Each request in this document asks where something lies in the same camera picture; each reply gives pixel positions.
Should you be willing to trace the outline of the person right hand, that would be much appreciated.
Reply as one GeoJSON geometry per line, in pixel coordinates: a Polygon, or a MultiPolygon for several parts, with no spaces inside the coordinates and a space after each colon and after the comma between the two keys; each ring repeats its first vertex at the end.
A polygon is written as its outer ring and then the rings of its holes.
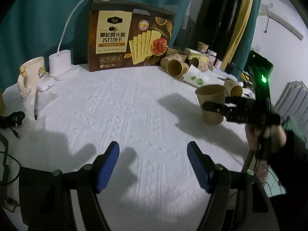
{"type": "Polygon", "coordinates": [[[259,130],[252,125],[245,125],[245,133],[249,149],[252,151],[258,150],[262,147],[262,140],[270,140],[273,150],[282,147],[286,143],[287,136],[281,125],[272,125],[265,130],[259,130]]]}

